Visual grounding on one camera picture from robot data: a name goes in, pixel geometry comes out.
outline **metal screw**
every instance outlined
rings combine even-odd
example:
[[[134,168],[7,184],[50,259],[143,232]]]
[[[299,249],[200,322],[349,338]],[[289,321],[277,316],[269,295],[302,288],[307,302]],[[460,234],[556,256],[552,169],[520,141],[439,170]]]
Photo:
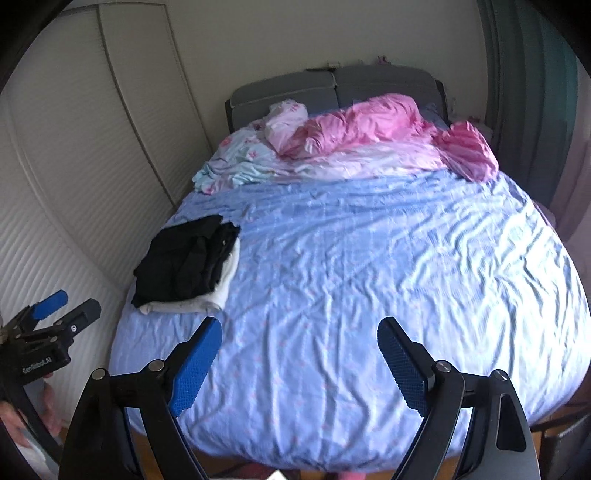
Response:
[[[445,360],[439,360],[436,364],[435,367],[440,371],[440,372],[444,372],[444,373],[448,373],[452,371],[452,366],[447,363]]]
[[[148,364],[148,369],[151,372],[160,372],[164,368],[164,362],[162,360],[152,360]]]
[[[97,368],[95,371],[92,372],[92,380],[102,380],[106,375],[106,371],[104,368]]]
[[[494,376],[504,382],[505,380],[509,380],[509,375],[507,375],[503,370],[495,370],[493,372]]]

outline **curtain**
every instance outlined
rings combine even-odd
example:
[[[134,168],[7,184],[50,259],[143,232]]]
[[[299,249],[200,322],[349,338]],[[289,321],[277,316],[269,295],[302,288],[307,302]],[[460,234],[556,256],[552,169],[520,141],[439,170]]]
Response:
[[[577,116],[569,154],[550,205],[558,219],[556,231],[568,241],[591,204],[591,78],[579,63]]]
[[[577,58],[527,0],[478,0],[489,96],[486,124],[501,169],[550,207],[573,136]]]

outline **white wall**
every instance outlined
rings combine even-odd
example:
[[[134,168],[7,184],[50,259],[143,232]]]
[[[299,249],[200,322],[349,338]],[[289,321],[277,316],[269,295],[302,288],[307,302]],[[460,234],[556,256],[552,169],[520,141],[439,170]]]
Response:
[[[237,88],[377,55],[441,80],[459,115],[484,117],[488,77],[476,0],[167,0],[181,60],[207,134],[228,133]]]

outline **folded black clothing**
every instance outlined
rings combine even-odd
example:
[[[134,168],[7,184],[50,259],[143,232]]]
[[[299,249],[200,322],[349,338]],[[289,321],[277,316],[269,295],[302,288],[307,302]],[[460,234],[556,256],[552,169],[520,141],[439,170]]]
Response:
[[[214,290],[240,227],[210,215],[161,230],[134,270],[134,307],[190,300]]]

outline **wardrobe door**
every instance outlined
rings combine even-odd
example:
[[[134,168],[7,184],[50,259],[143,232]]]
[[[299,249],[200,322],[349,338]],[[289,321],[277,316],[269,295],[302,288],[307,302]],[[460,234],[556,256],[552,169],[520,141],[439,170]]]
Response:
[[[7,85],[23,166],[40,201],[118,289],[173,205],[121,101],[97,8],[35,40]]]
[[[180,203],[211,155],[164,5],[99,5],[105,46],[139,140]]]

